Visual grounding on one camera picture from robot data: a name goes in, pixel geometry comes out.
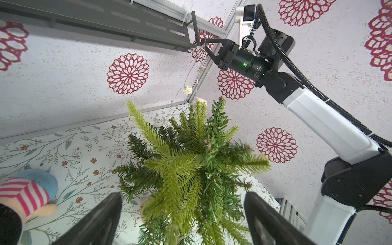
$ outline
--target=stuffed toy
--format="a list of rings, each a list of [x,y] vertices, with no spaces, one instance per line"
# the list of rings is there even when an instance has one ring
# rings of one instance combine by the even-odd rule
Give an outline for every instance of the stuffed toy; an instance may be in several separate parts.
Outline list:
[[[18,173],[0,185],[0,245],[17,244],[27,220],[50,216],[56,204],[47,204],[57,194],[56,178],[40,169]]]

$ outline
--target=white mount bracket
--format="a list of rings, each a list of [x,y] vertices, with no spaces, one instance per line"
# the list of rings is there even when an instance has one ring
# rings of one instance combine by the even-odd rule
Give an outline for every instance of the white mount bracket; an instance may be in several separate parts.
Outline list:
[[[248,36],[250,31],[252,30],[253,22],[251,21],[244,21],[244,10],[245,6],[236,7],[236,12],[234,14],[234,22],[239,23],[238,25],[238,45],[242,45],[242,38]]]

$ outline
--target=red mandala decoration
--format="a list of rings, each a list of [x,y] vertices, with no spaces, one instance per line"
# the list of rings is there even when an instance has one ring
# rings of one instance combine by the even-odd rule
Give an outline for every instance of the red mandala decoration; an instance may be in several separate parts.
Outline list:
[[[218,16],[215,18],[211,18],[209,21],[214,25],[223,28],[223,20]],[[200,40],[204,38],[217,38],[217,36],[206,31],[199,31],[199,35],[200,35]],[[207,47],[209,49],[212,49],[213,46],[214,44],[207,44]],[[196,62],[202,62],[207,59],[207,53],[205,52],[204,49],[193,49],[193,51],[195,51],[195,53],[192,54],[192,58],[194,58]]]
[[[380,67],[384,80],[392,81],[392,0],[381,0],[381,6],[378,16],[368,24],[372,32],[365,47],[372,51],[370,65]]]
[[[390,180],[372,199],[374,205],[392,208],[392,180]],[[392,214],[379,212],[392,224]]]
[[[244,98],[253,89],[254,82],[243,75],[228,69],[218,74],[219,90],[226,98],[238,100]]]
[[[147,61],[141,55],[122,55],[109,67],[107,82],[114,92],[131,94],[143,86],[149,71]]]
[[[281,0],[280,18],[290,25],[301,26],[320,18],[336,0]]]
[[[284,163],[297,154],[297,143],[286,130],[270,128],[264,130],[257,138],[257,148],[270,161]]]
[[[12,63],[20,62],[20,55],[27,50],[28,36],[22,24],[0,20],[0,70],[6,71]]]

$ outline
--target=striped fabric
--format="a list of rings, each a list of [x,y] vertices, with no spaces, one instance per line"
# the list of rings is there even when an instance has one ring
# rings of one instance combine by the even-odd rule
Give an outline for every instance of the striped fabric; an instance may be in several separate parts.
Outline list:
[[[49,202],[48,193],[34,181],[12,178],[0,185],[0,197],[16,198],[26,217]]]

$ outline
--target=christmas tree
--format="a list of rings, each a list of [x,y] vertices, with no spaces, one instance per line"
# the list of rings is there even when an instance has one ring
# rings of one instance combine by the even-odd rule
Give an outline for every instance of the christmas tree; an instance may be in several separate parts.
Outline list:
[[[231,143],[237,126],[226,129],[225,100],[219,98],[207,120],[207,105],[197,102],[189,113],[181,113],[171,127],[156,128],[146,122],[133,102],[127,107],[142,137],[129,136],[133,162],[114,170],[127,201],[146,191],[152,195],[144,204],[143,235],[139,245],[193,244],[196,230],[207,245],[224,245],[228,232],[241,245],[249,245],[239,187],[250,183],[243,173],[269,169],[264,155],[254,154],[249,145]]]

